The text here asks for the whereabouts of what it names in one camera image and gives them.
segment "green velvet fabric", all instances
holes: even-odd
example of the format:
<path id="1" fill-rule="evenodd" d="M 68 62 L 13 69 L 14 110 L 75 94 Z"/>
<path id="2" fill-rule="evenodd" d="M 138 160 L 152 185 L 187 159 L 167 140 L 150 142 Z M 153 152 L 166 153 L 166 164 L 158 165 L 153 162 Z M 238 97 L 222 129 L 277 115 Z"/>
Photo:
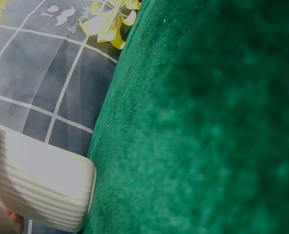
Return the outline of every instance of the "green velvet fabric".
<path id="1" fill-rule="evenodd" d="M 289 0 L 144 0 L 88 157 L 85 234 L 289 234 Z"/>

